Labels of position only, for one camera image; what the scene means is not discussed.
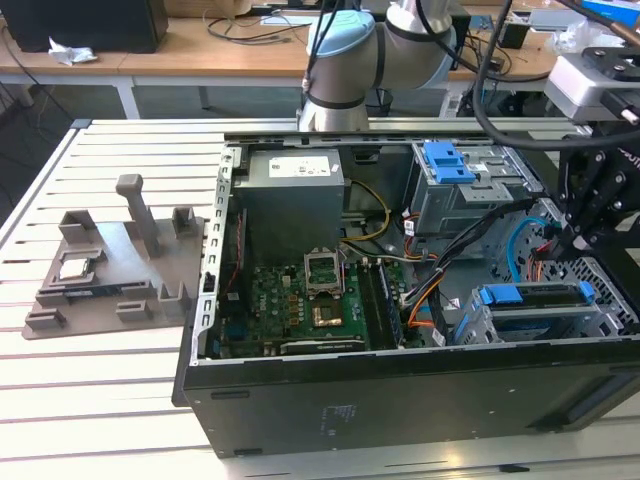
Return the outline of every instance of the blue latch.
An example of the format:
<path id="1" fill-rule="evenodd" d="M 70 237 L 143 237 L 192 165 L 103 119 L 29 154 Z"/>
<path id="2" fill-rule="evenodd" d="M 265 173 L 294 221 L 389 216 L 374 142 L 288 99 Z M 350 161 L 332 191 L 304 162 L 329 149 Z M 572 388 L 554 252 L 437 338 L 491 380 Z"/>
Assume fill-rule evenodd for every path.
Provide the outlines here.
<path id="1" fill-rule="evenodd" d="M 515 285 L 486 285 L 480 290 L 480 298 L 484 305 L 501 305 L 504 303 L 522 303 L 522 295 Z"/>
<path id="2" fill-rule="evenodd" d="M 473 183 L 476 176 L 464 164 L 464 155 L 451 142 L 424 142 L 424 157 L 438 183 Z"/>
<path id="3" fill-rule="evenodd" d="M 596 291 L 589 282 L 580 282 L 580 291 L 589 305 L 596 301 Z"/>

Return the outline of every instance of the side panel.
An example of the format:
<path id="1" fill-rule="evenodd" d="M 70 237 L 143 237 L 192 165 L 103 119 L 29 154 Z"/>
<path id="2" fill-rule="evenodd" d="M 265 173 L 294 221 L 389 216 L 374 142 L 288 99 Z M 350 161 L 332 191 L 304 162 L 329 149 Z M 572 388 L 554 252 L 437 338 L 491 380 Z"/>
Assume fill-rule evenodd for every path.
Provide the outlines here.
<path id="1" fill-rule="evenodd" d="M 185 393 L 224 458 L 575 430 L 640 389 L 638 366 L 597 363 L 609 346 L 549 347 L 190 367 Z"/>

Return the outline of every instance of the table leg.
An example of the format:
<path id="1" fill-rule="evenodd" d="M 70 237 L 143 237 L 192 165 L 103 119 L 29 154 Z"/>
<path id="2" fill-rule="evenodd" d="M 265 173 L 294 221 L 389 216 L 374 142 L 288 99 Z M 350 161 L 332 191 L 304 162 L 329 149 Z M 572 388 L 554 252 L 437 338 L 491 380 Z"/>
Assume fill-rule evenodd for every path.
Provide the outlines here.
<path id="1" fill-rule="evenodd" d="M 136 103 L 136 97 L 133 94 L 133 81 L 130 78 L 122 78 L 122 81 L 118 82 L 115 87 L 118 89 L 118 95 L 120 95 L 120 102 L 122 102 L 122 108 L 124 108 L 124 114 L 127 120 L 140 119 L 140 111 L 138 110 L 138 104 Z"/>
<path id="2" fill-rule="evenodd" d="M 198 95 L 200 95 L 200 108 L 209 110 L 211 102 L 209 101 L 209 89 L 207 87 L 198 87 Z"/>

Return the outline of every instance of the desk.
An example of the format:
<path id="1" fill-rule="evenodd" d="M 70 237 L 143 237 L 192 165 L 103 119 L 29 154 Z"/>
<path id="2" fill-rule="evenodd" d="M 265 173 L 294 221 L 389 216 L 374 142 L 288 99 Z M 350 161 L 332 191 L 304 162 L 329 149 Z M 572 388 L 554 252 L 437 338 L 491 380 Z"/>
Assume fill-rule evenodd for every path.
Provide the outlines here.
<path id="1" fill-rule="evenodd" d="M 469 10 L 483 14 L 495 12 L 493 7 L 469 7 Z M 281 27 L 256 25 L 234 28 L 232 32 L 249 36 L 278 28 Z M 305 40 L 306 29 L 300 29 L 298 35 Z M 511 74 L 527 76 L 551 68 L 555 56 L 540 50 L 546 36 L 548 34 L 529 33 L 525 47 L 511 55 L 514 63 Z M 115 87 L 127 118 L 138 119 L 140 112 L 133 93 L 136 86 L 299 87 L 307 54 L 304 45 L 292 35 L 291 38 L 291 42 L 278 45 L 237 45 L 211 37 L 200 19 L 184 18 L 170 20 L 167 36 L 155 54 L 100 53 L 96 62 L 68 67 L 56 63 L 45 53 L 23 53 L 13 41 L 10 48 L 42 84 Z M 453 105 L 450 104 L 453 99 L 459 99 L 473 77 L 472 72 L 459 69 L 451 72 L 448 82 L 439 86 L 451 90 L 445 101 L 445 106 L 450 108 L 443 107 L 441 116 L 451 115 Z M 0 81 L 33 83 L 1 47 Z M 543 84 L 516 84 L 509 88 L 540 91 Z M 200 93 L 203 104 L 207 105 L 206 89 L 201 88 Z"/>
<path id="2" fill-rule="evenodd" d="M 498 128 L 561 138 L 562 119 L 496 119 Z M 372 120 L 385 131 L 478 132 L 472 119 Z M 96 121 L 70 130 L 0 229 L 0 478 L 476 478 L 503 464 L 528 480 L 640 476 L 640 396 L 575 433 L 249 457 L 220 462 L 188 408 L 171 405 L 180 328 L 28 342 L 20 335 L 61 238 L 67 209 L 130 220 L 114 191 L 145 178 L 156 218 L 174 206 L 209 217 L 223 135 L 293 131 L 292 120 Z"/>

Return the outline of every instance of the white label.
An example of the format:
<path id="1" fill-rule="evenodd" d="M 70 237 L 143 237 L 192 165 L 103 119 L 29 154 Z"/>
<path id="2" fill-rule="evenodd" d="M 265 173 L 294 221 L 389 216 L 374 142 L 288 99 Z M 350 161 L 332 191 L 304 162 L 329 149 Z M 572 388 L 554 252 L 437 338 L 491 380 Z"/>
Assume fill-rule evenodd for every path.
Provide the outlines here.
<path id="1" fill-rule="evenodd" d="M 460 299 L 452 298 L 451 302 L 447 302 L 447 304 L 442 307 L 443 310 L 458 310 L 460 309 Z"/>
<path id="2" fill-rule="evenodd" d="M 413 224 L 413 220 L 405 220 L 404 221 L 404 234 L 410 237 L 415 236 L 415 226 Z"/>
<path id="3" fill-rule="evenodd" d="M 89 290 L 80 290 L 78 292 L 66 292 L 67 297 L 93 297 L 93 293 Z"/>
<path id="4" fill-rule="evenodd" d="M 489 169 L 484 163 L 470 163 L 467 165 L 470 172 L 488 172 Z"/>
<path id="5" fill-rule="evenodd" d="M 445 340 L 444 337 L 442 336 L 442 334 L 436 330 L 435 328 L 433 329 L 433 333 L 431 334 L 431 338 L 433 338 L 433 341 L 436 342 L 436 344 L 439 347 L 444 347 L 445 344 Z"/>
<path id="6" fill-rule="evenodd" d="M 269 177 L 330 177 L 329 157 L 276 157 L 269 160 Z"/>

